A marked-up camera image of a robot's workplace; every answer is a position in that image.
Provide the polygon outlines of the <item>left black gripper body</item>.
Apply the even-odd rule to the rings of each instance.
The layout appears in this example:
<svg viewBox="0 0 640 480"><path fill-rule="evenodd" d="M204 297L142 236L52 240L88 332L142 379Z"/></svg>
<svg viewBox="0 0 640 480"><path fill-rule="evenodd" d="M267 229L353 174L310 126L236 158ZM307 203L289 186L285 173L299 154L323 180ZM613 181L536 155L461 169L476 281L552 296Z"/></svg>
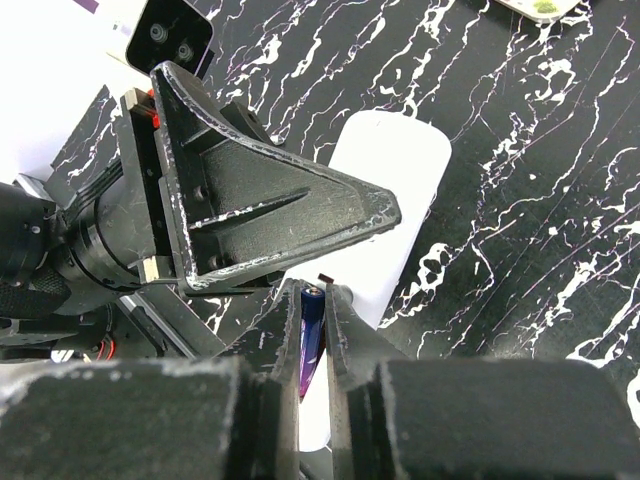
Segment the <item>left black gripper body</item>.
<svg viewBox="0 0 640 480"><path fill-rule="evenodd" d="M257 228L279 208L278 163L236 139L200 148L210 128L179 98L164 92L122 98L118 129L122 180L114 188L114 286L177 283L184 290L255 290L279 276L256 266L266 247ZM250 246L250 238L259 242Z"/></svg>

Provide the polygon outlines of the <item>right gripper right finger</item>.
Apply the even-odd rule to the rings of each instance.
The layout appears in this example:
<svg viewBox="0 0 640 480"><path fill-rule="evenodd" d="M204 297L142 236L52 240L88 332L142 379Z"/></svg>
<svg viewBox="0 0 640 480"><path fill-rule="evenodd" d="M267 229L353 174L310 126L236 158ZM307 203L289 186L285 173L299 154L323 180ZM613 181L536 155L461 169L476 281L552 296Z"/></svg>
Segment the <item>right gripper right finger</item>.
<svg viewBox="0 0 640 480"><path fill-rule="evenodd" d="M326 290L338 479L635 479L639 436L607 376L579 361L413 360Z"/></svg>

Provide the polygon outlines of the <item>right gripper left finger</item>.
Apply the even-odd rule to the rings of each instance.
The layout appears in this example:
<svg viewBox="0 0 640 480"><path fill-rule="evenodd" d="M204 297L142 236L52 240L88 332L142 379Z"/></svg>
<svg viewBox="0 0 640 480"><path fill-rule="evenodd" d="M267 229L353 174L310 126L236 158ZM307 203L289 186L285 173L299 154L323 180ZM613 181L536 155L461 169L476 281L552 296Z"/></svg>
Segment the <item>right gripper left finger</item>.
<svg viewBox="0 0 640 480"><path fill-rule="evenodd" d="M213 358L37 362L1 377L5 479L295 479L301 289Z"/></svg>

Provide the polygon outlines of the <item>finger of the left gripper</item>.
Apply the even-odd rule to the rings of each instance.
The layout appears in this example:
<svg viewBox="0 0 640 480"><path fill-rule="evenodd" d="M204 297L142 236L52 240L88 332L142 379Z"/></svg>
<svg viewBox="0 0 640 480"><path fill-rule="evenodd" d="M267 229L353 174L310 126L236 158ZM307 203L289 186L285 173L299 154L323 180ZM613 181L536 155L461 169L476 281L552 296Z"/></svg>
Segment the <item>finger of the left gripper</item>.
<svg viewBox="0 0 640 480"><path fill-rule="evenodd" d="M182 67L161 63L151 83L159 187L182 294L240 292L400 223L390 190L272 145L247 115L228 120Z"/></svg>
<svg viewBox="0 0 640 480"><path fill-rule="evenodd" d="M219 123L225 122L227 125L254 141L275 147L276 143L271 140L269 134L263 127L257 114L249 110L247 106L237 101L231 101L219 108L207 93L202 93L199 103L204 106L208 113L211 113ZM232 145L235 142L228 134L220 133L209 128L200 138L200 148L221 148L223 145Z"/></svg>

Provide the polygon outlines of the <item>blue AAA battery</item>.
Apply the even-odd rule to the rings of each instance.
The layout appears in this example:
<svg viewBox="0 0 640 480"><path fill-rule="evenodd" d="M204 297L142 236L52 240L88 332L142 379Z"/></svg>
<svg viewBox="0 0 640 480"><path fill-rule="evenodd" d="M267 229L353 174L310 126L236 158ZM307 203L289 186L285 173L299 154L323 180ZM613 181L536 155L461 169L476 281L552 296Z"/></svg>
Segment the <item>blue AAA battery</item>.
<svg viewBox="0 0 640 480"><path fill-rule="evenodd" d="M325 309L325 292L316 286L301 292L301 348L299 396L304 398L316 370Z"/></svg>

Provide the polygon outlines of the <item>white remote control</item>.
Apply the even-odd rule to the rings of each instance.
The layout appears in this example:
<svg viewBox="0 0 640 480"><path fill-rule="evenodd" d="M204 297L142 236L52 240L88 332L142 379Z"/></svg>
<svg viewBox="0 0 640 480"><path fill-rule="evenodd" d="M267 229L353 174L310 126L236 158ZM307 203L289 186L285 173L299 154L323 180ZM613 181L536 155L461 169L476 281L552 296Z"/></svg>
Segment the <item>white remote control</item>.
<svg viewBox="0 0 640 480"><path fill-rule="evenodd" d="M331 170L370 187L373 213L364 224L366 239L341 247L288 270L289 277L325 292L334 282L347 289L351 307L370 330L383 314L434 201L452 154L445 133L405 116L376 110L352 115L345 123L329 162ZM320 349L309 389L301 398L300 451L327 447L330 433L328 351Z"/></svg>

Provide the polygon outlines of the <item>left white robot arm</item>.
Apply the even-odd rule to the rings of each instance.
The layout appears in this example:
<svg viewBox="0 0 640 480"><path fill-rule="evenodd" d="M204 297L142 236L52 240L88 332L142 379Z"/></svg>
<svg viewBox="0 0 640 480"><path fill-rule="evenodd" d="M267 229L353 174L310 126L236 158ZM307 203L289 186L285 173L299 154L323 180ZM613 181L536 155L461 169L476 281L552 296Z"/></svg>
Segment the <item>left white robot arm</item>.
<svg viewBox="0 0 640 480"><path fill-rule="evenodd" d="M44 182L1 187L1 357L118 344L115 303L162 317L264 289L290 267L396 227L387 188L273 144L166 61L149 90L102 89Z"/></svg>

